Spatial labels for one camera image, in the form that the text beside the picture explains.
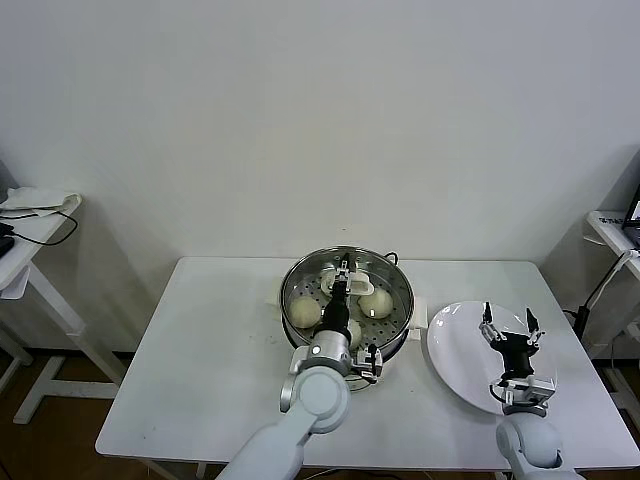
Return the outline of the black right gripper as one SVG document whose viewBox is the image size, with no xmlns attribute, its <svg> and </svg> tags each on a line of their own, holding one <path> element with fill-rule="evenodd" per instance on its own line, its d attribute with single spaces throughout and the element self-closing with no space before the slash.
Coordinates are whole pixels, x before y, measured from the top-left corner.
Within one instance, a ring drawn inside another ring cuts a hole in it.
<svg viewBox="0 0 640 480">
<path fill-rule="evenodd" d="M 502 333 L 495 328 L 490 303 L 484 303 L 479 329 L 491 348 L 502 356 L 502 381 L 522 379 L 534 374 L 530 358 L 538 352 L 539 340 L 545 332 L 540 329 L 539 321 L 530 308 L 526 308 L 526 322 L 529 337 L 518 333 Z"/>
</svg>

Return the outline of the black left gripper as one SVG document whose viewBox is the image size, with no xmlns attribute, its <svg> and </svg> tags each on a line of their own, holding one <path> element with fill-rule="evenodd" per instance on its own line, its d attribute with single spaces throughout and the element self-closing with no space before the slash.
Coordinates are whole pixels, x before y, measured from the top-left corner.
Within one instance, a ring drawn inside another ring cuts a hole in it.
<svg viewBox="0 0 640 480">
<path fill-rule="evenodd" d="M 336 281 L 330 287 L 332 299 L 324 309 L 322 320 L 318 324 L 318 331 L 329 330 L 341 334 L 349 334 L 350 312 L 346 300 L 346 296 L 350 294 L 351 290 L 349 261 L 350 254 L 345 253 L 336 270 Z"/>
</svg>

